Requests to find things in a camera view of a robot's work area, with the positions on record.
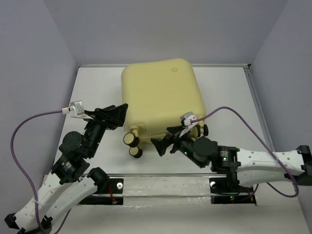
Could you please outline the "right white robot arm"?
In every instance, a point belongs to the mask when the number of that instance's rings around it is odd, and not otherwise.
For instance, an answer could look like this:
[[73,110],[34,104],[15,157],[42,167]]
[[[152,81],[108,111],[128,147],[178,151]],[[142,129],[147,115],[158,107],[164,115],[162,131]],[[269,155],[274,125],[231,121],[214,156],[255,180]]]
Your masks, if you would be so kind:
[[194,138],[191,130],[169,127],[163,139],[152,138],[151,143],[160,156],[171,146],[172,154],[180,151],[199,168],[209,166],[212,172],[225,175],[224,185],[229,191],[276,181],[294,181],[299,186],[312,184],[312,155],[306,145],[290,152],[249,151],[218,145],[205,136]]

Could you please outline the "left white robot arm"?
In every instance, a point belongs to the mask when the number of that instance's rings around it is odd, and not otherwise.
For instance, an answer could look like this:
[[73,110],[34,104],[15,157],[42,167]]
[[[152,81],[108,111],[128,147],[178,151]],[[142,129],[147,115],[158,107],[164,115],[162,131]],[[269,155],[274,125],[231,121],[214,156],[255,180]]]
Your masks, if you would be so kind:
[[36,189],[28,173],[18,162],[14,151],[17,130],[11,136],[10,150],[17,167],[31,185],[33,197],[18,212],[8,214],[4,221],[10,229],[20,234],[49,234],[52,226],[61,218],[67,218],[70,210],[92,194],[111,193],[115,185],[100,168],[89,169],[87,159],[95,156],[107,130],[124,125],[128,104],[111,105],[86,111],[81,101],[70,103],[61,110],[36,114],[34,118],[49,114],[70,115],[86,122],[83,133],[68,132],[59,146],[60,158],[54,163],[43,184]]

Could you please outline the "yellow suitcase with black lining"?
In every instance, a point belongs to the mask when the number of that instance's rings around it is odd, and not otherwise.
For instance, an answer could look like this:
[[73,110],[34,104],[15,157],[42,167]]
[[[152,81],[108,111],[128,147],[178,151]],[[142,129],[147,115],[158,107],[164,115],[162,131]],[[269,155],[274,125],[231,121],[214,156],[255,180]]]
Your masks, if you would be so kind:
[[128,65],[121,73],[121,96],[128,104],[123,142],[135,158],[151,138],[161,139],[168,127],[179,126],[181,116],[207,113],[192,65],[182,58]]

